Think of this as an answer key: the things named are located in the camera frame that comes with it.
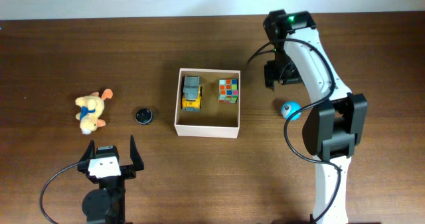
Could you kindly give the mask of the yellow grey toy truck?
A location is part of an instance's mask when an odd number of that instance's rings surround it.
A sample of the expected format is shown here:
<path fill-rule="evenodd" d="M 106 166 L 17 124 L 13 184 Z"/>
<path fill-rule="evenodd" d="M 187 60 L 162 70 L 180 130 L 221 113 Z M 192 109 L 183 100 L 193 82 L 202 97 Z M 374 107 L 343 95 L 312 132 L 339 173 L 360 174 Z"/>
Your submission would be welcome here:
<path fill-rule="evenodd" d="M 200 76 L 185 76 L 181 108 L 188 112 L 200 112 L 202 103 L 202 86 Z"/>

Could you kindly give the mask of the black round lid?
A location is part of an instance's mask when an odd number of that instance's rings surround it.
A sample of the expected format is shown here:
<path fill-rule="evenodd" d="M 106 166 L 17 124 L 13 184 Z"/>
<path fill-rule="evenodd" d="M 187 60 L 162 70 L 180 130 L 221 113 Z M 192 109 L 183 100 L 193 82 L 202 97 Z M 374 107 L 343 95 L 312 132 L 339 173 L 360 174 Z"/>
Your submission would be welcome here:
<path fill-rule="evenodd" d="M 153 112 L 148 108 L 141 108 L 135 113 L 135 120 L 142 125 L 148 125 L 153 120 Z"/>

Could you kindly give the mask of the yellow plush duck toy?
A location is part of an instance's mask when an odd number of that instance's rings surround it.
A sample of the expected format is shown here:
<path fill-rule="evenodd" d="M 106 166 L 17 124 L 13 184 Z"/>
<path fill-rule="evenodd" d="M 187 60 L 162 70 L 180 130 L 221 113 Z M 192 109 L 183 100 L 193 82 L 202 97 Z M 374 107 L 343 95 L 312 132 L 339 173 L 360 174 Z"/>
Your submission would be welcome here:
<path fill-rule="evenodd" d="M 112 90 L 108 88 L 102 94 L 93 92 L 75 100 L 75 105 L 80 107 L 79 113 L 76 114 L 76 119 L 80 122 L 80 129 L 83 134 L 89 135 L 106 125 L 106 121 L 101 119 L 100 116 L 105 108 L 104 101 L 111 99 L 113 94 Z"/>

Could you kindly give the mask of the beige cardboard box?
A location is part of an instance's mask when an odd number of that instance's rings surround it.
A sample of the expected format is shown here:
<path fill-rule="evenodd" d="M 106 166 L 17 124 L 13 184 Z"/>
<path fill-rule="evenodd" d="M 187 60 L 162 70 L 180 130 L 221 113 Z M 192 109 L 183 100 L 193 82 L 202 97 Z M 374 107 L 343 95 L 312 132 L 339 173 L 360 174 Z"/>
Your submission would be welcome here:
<path fill-rule="evenodd" d="M 186 76 L 199 76 L 203 88 L 202 105 L 198 112 L 182 109 L 183 85 Z M 217 70 L 181 68 L 175 101 L 174 127 L 179 136 L 209 138 L 237 138 L 240 129 L 240 101 L 234 104 L 220 102 L 220 84 L 223 79 L 237 81 L 237 94 L 241 94 L 241 73 L 239 70 Z"/>

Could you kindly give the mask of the colourful puzzle cube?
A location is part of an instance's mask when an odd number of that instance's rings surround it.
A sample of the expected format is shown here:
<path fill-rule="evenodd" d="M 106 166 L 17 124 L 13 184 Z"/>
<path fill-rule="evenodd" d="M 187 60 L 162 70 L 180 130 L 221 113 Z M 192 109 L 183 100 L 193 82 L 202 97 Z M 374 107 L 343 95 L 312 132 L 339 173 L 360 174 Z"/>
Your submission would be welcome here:
<path fill-rule="evenodd" d="M 230 104 L 236 104 L 239 97 L 238 79 L 220 79 L 218 101 Z"/>

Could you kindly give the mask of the blue ball toy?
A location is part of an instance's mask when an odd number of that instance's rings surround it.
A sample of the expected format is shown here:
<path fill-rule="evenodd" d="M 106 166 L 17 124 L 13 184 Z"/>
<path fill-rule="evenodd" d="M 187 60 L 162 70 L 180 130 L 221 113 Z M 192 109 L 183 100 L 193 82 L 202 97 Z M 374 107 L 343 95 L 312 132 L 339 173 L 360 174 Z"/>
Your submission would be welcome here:
<path fill-rule="evenodd" d="M 281 108 L 281 114 L 284 119 L 287 119 L 289 116 L 291 116 L 294 112 L 298 111 L 301 108 L 301 106 L 294 101 L 288 101 L 282 105 Z"/>

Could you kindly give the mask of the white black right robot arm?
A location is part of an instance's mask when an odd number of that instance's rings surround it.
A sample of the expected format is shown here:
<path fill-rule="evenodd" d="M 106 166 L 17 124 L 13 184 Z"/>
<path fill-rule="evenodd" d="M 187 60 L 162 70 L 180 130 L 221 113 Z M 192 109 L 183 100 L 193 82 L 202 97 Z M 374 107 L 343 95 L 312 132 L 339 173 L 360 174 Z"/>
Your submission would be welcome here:
<path fill-rule="evenodd" d="M 310 111 L 302 129 L 309 157 L 315 166 L 315 205 L 311 223 L 347 223 L 347 171 L 361 141 L 368 103 L 353 94 L 327 57 L 312 16 L 307 11 L 272 11 L 263 22 L 274 60 L 264 66 L 266 88 L 275 82 L 303 83 Z"/>

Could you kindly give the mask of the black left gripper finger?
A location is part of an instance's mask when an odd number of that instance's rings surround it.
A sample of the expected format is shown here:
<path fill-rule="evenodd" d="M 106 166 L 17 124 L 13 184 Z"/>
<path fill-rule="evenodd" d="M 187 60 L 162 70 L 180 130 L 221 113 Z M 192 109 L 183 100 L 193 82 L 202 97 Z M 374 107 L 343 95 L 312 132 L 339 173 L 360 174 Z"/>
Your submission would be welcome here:
<path fill-rule="evenodd" d="M 95 156 L 95 142 L 91 140 L 88 144 L 86 151 L 80 158 L 80 162 L 89 162 Z"/>
<path fill-rule="evenodd" d="M 144 162 L 137 150 L 133 135 L 130 136 L 130 159 L 135 170 L 144 170 Z"/>

